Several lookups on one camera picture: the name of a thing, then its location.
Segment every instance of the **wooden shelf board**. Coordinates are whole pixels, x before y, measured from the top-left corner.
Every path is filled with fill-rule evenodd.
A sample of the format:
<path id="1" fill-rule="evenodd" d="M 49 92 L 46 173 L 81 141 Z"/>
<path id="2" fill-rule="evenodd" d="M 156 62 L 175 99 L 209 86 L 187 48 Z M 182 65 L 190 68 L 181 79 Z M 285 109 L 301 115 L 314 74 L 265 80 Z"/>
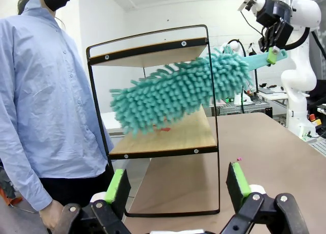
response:
<path id="1" fill-rule="evenodd" d="M 140 132 L 136 137 L 129 133 L 110 152 L 110 156 L 216 147 L 216 139 L 202 107 L 170 128 L 169 132 L 155 131 L 147 135 Z"/>
<path id="2" fill-rule="evenodd" d="M 205 48 L 204 37 L 178 40 L 105 53 L 90 58 L 89 64 L 147 68 L 194 60 Z"/>

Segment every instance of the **person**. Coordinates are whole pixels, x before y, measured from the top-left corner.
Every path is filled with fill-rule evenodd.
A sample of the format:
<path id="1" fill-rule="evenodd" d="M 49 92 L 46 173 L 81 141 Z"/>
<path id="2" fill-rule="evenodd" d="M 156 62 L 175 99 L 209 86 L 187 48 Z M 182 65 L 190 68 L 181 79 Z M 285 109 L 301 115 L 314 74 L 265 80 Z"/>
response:
<path id="1" fill-rule="evenodd" d="M 52 230 L 64 205 L 89 204 L 113 172 L 76 45 L 55 21 L 68 1 L 20 0 L 21 15 L 0 20 L 0 158 Z"/>

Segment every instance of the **shelf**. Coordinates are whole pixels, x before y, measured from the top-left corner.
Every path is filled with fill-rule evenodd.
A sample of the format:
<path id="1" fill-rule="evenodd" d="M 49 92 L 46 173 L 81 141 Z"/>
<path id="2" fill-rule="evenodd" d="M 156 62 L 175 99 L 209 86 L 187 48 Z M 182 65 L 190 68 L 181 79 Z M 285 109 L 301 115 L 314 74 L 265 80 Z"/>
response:
<path id="1" fill-rule="evenodd" d="M 110 159 L 155 158 L 217 152 L 204 109 L 186 115 L 183 120 L 170 126 L 171 130 L 155 131 L 147 135 L 126 135 L 110 152 Z"/>
<path id="2" fill-rule="evenodd" d="M 91 57 L 89 64 L 147 68 L 186 62 L 199 57 L 206 48 L 206 45 L 207 41 L 205 37 L 164 42 Z"/>

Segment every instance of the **black metal frame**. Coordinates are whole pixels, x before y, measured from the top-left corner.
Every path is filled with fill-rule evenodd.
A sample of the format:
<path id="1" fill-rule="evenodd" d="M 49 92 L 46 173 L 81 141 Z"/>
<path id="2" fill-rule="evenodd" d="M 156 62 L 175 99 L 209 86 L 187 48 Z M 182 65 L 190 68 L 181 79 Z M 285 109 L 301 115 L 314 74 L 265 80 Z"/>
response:
<path id="1" fill-rule="evenodd" d="M 96 45 L 92 45 L 92 46 L 90 46 L 90 47 L 88 47 L 86 49 L 87 64 L 88 64 L 88 70 L 89 70 L 89 75 L 90 75 L 90 82 L 91 82 L 91 87 L 92 87 L 92 93 L 93 93 L 94 103 L 95 103 L 95 110 L 96 110 L 96 114 L 97 114 L 97 118 L 98 118 L 98 123 L 99 123 L 100 131 L 101 131 L 101 136 L 102 136 L 102 140 L 103 140 L 103 144 L 104 144 L 104 149 L 105 149 L 105 152 L 106 152 L 106 154 L 108 156 L 108 163 L 109 163 L 110 169 L 113 172 L 113 167 L 112 167 L 112 162 L 111 162 L 111 159 L 112 158 L 109 155 L 109 150 L 108 150 L 107 143 L 106 143 L 106 136 L 105 136 L 104 126 L 103 126 L 103 123 L 102 123 L 101 113 L 100 113 L 100 109 L 99 109 L 98 98 L 97 98 L 97 94 L 96 94 L 95 81 L 94 81 L 94 75 L 93 75 L 93 69 L 92 69 L 92 65 L 98 65 L 100 63 L 107 62 L 108 61 L 107 60 L 107 57 L 105 58 L 105 56 L 107 54 L 94 57 L 94 58 L 98 58 L 98 63 L 95 63 L 94 62 L 94 58 L 91 58 L 91 55 L 90 55 L 91 49 L 94 48 L 94 47 L 98 47 L 98 46 L 102 46 L 102 45 L 106 45 L 106 44 L 110 44 L 110 43 L 114 43 L 114 42 L 118 42 L 118 41 L 123 41 L 123 40 L 127 40 L 127 39 L 132 39 L 132 38 L 136 38 L 136 37 L 147 36 L 147 35 L 158 34 L 158 33 L 164 33 L 164 32 L 177 31 L 177 30 L 184 30 L 184 29 L 189 29 L 189 28 L 205 28 L 206 29 L 206 45 L 208 47 L 208 56 L 209 56 L 209 64 L 210 64 L 210 72 L 211 72 L 211 80 L 212 80 L 213 100 L 214 100 L 214 112 L 215 112 L 214 113 L 214 117 L 215 117 L 215 129 L 216 129 L 216 146 L 213 147 L 213 148 L 211 148 L 208 151 L 205 151 L 205 150 L 202 150 L 201 151 L 201 150 L 199 150 L 198 153 L 212 153 L 212 152 L 217 152 L 217 154 L 218 154 L 219 207 L 218 207 L 218 209 L 211 210 L 211 211 L 185 212 L 185 213 L 163 213 L 163 214 L 154 214 L 154 213 L 153 214 L 132 214 L 132 213 L 128 213 L 127 211 L 125 211 L 125 215 L 127 217 L 159 218 L 159 217 L 203 216 L 203 215 L 214 215 L 214 214 L 218 214 L 221 211 L 221 177 L 220 177 L 219 132 L 218 132 L 218 119 L 217 119 L 217 114 L 216 114 L 216 98 L 215 98 L 215 87 L 214 87 L 214 75 L 213 75 L 213 68 L 212 68 L 212 58 L 211 58 L 211 50 L 210 50 L 210 44 L 209 44 L 208 27 L 206 25 L 204 25 L 204 24 L 200 24 L 200 25 L 189 25 L 189 26 L 170 28 L 170 29 L 165 29 L 165 30 L 160 30 L 160 31 L 147 32 L 147 33 L 143 33 L 143 34 L 133 35 L 133 36 L 129 36 L 129 37 L 124 37 L 124 38 L 119 38 L 119 39 L 115 39 L 115 40 L 111 40 L 111 41 L 99 43 L 99 44 L 96 44 Z M 156 154 L 156 157 L 191 155 L 191 154 L 194 154 L 194 149 L 175 150 L 175 151 L 169 151 L 169 153 L 171 153 L 173 155 L 171 155 L 171 154 L 168 155 L 166 153 L 162 153 L 162 154 L 159 154 L 159 155 L 157 155 L 156 153 L 155 154 Z"/>

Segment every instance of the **gray floor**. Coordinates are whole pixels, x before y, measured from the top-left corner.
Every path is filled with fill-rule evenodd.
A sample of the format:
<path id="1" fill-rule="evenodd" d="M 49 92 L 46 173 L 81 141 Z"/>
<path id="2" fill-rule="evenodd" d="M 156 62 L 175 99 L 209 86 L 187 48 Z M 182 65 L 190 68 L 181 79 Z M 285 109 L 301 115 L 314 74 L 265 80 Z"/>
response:
<path id="1" fill-rule="evenodd" d="M 149 159 L 115 162 L 115 168 L 127 168 L 131 184 L 130 197 L 126 206 L 127 210 L 131 206 L 148 165 Z M 23 201 L 18 206 L 26 210 L 32 210 L 26 201 Z M 38 214 L 31 214 L 6 206 L 2 198 L 0 198 L 0 216 L 0 234 L 47 234 Z"/>

